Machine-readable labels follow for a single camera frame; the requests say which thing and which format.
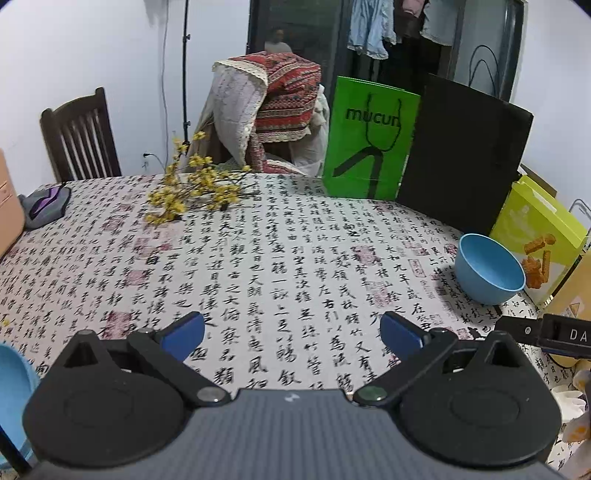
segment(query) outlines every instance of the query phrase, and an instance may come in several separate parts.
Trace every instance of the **purple cloth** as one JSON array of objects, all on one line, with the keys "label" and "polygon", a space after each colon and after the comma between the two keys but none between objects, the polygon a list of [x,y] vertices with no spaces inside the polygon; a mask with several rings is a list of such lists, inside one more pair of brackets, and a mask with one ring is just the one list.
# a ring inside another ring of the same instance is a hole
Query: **purple cloth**
[{"label": "purple cloth", "polygon": [[38,214],[41,210],[43,210],[43,208],[45,208],[46,205],[53,202],[56,199],[57,194],[60,193],[60,189],[61,189],[61,186],[51,187],[49,189],[49,194],[48,194],[47,198],[44,198],[42,201],[40,201],[36,205],[36,207],[33,209],[31,214],[32,215]]}]

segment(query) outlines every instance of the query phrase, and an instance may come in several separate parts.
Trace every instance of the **white wall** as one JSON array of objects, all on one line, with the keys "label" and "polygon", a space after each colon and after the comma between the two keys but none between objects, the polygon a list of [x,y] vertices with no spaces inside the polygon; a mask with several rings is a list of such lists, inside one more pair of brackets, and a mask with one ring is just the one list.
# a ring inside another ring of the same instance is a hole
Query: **white wall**
[{"label": "white wall", "polygon": [[[45,108],[106,90],[123,174],[141,174],[142,154],[165,157],[160,93],[165,0],[12,0],[0,11],[0,148],[19,193],[54,181],[39,126]],[[183,0],[170,0],[165,92],[169,131],[182,133]],[[187,60],[189,120],[209,92],[215,60],[243,55],[249,0],[191,0]],[[160,166],[152,159],[148,173]]]},{"label": "white wall", "polygon": [[[457,54],[454,81],[468,85],[470,82],[470,59],[479,45],[487,45],[500,59],[503,26],[505,24],[506,0],[468,0],[464,11],[462,40]],[[496,81],[496,65],[492,53],[479,48],[472,61],[476,70],[472,88],[493,95],[494,87],[484,63],[476,67],[480,59],[486,60]]]},{"label": "white wall", "polygon": [[512,103],[534,114],[523,163],[570,206],[591,202],[591,17],[571,0],[530,0]]}]

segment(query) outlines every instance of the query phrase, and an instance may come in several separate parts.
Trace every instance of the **table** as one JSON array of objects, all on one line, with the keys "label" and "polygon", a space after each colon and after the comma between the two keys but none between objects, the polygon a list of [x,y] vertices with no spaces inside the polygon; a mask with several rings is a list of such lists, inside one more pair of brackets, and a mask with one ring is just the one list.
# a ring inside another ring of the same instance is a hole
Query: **table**
[{"label": "table", "polygon": [[[393,202],[329,198],[319,179],[253,175],[259,195],[156,228],[161,177],[69,183],[66,216],[26,232],[0,264],[0,341],[44,375],[71,336],[163,328],[191,310],[206,338],[187,363],[230,391],[353,391],[397,362],[379,339],[393,310],[425,329],[486,336],[498,318],[453,275],[460,233]],[[535,317],[525,294],[501,306]],[[549,387],[572,372],[525,353]],[[571,452],[561,441],[550,462]]]}]

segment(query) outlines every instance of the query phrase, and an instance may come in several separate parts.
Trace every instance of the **chair back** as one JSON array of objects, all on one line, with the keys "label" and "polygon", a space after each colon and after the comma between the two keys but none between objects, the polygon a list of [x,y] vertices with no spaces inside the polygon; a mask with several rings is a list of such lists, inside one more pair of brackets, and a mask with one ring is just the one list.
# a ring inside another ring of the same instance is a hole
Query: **chair back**
[{"label": "chair back", "polygon": [[58,180],[121,176],[103,87],[45,110],[41,130]]}]

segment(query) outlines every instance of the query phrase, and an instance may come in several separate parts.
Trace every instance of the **blue bowl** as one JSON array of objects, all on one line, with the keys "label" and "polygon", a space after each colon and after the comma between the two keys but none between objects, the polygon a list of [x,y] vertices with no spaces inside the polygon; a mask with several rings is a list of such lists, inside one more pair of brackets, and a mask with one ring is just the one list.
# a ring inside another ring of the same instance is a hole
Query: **blue bowl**
[{"label": "blue bowl", "polygon": [[[22,428],[22,412],[38,384],[31,364],[14,348],[0,344],[0,426],[27,460],[33,450]],[[0,455],[0,470],[8,468]]]},{"label": "blue bowl", "polygon": [[456,278],[462,290],[484,305],[499,305],[525,286],[523,267],[505,247],[478,233],[460,238]]}]

